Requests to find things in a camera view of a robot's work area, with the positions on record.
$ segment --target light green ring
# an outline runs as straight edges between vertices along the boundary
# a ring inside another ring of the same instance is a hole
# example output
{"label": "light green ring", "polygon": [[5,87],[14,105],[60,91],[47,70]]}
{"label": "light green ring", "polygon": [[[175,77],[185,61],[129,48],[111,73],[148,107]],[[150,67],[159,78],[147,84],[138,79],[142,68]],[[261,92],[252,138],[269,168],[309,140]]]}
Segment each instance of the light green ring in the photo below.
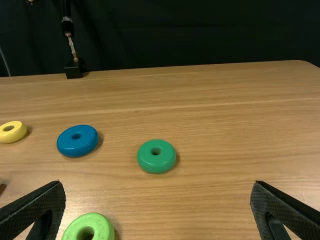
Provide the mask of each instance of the light green ring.
{"label": "light green ring", "polygon": [[86,213],[77,217],[66,228],[61,240],[82,240],[81,235],[93,230],[92,240],[114,240],[115,230],[108,218],[99,213]]}

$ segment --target blue ring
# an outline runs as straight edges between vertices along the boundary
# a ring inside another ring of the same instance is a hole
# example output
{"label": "blue ring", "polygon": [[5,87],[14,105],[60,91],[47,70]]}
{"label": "blue ring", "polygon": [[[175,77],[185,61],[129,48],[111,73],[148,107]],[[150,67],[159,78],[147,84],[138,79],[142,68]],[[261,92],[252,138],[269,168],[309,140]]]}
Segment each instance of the blue ring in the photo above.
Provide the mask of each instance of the blue ring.
{"label": "blue ring", "polygon": [[90,153],[98,144],[98,133],[89,125],[76,125],[63,131],[56,141],[58,151],[76,158]]}

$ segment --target yellow ring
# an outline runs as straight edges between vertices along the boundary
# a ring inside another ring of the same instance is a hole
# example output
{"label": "yellow ring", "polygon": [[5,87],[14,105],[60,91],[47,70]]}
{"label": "yellow ring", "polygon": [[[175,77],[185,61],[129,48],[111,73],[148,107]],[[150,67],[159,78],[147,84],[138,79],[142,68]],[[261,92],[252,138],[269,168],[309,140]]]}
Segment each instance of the yellow ring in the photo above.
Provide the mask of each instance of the yellow ring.
{"label": "yellow ring", "polygon": [[0,142],[10,144],[22,139],[27,127],[20,121],[10,121],[0,126]]}

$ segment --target wooden table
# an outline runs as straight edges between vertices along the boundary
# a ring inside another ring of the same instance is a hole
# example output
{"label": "wooden table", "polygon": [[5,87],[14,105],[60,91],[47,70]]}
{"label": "wooden table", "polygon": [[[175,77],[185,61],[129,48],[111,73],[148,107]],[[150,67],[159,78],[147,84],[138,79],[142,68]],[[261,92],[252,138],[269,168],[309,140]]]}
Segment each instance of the wooden table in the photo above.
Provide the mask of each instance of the wooden table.
{"label": "wooden table", "polygon": [[[320,69],[304,61],[1,78],[0,113],[1,124],[31,129],[0,144],[0,207],[59,179],[67,200],[57,240],[89,212],[110,218],[117,240],[257,240],[255,180],[320,209]],[[78,124],[102,142],[63,157],[57,137]],[[173,170],[139,168],[150,139],[175,147]]]}

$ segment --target plastic ring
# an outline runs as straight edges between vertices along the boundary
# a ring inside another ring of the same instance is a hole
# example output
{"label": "plastic ring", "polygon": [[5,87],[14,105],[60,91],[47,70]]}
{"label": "plastic ring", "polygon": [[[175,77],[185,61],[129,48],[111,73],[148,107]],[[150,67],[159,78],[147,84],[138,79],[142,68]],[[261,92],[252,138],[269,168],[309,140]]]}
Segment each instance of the plastic ring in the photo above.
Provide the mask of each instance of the plastic ring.
{"label": "plastic ring", "polygon": [[151,174],[169,171],[176,162],[176,151],[167,141],[153,139],[145,142],[138,150],[139,166]]}
{"label": "plastic ring", "polygon": [[27,133],[27,126],[20,121],[10,121],[0,126],[0,142],[10,144],[22,139]]}
{"label": "plastic ring", "polygon": [[81,157],[98,144],[98,133],[89,125],[76,125],[60,134],[56,141],[58,151],[67,157]]}
{"label": "plastic ring", "polygon": [[77,217],[66,228],[61,240],[114,240],[115,230],[108,218],[99,213]]}

